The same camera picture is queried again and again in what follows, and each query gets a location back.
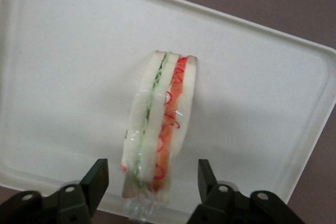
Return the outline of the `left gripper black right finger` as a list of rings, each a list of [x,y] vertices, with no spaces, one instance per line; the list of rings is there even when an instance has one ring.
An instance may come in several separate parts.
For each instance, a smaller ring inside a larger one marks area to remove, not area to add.
[[[188,223],[304,223],[276,194],[265,190],[244,196],[234,185],[217,181],[208,160],[198,160],[201,198]]]

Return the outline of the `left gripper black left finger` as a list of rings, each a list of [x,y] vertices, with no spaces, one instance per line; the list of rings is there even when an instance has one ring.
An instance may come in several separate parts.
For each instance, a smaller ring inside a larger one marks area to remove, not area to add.
[[[98,159],[79,183],[48,197],[21,191],[1,204],[1,223],[91,223],[109,186],[107,159]]]

